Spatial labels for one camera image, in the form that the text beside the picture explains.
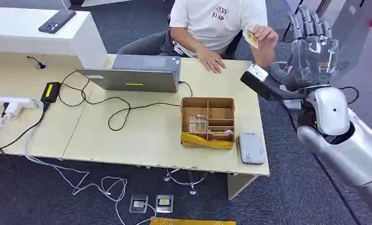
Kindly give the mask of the person's left hand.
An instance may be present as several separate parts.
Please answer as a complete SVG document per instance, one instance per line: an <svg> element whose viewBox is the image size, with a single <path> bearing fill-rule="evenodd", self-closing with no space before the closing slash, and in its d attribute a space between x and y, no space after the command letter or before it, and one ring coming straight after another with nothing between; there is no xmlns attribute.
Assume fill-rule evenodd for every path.
<svg viewBox="0 0 372 225"><path fill-rule="evenodd" d="M275 51L278 34L271 27L255 25L252 34L258 41L258 48L250 45L253 52L270 53Z"/></svg>

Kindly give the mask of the person's right hand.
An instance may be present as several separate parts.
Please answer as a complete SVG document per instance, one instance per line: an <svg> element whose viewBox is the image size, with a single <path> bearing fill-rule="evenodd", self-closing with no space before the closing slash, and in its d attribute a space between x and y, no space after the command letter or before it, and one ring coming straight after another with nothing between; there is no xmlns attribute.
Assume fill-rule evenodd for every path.
<svg viewBox="0 0 372 225"><path fill-rule="evenodd" d="M213 73L221 73L222 69L227 68L223 63L221 56L207 47L198 47L196 49L196 54L200 62L208 71Z"/></svg>

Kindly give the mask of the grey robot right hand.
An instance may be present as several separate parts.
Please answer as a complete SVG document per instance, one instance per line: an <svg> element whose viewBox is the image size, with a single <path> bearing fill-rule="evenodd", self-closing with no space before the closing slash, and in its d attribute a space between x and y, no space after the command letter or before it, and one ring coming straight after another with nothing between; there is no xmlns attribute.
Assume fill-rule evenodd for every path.
<svg viewBox="0 0 372 225"><path fill-rule="evenodd" d="M291 43L287 61L273 62L269 73L289 91L329 85L337 73L339 40L332 28L316 12L300 5L297 13L288 13Z"/></svg>

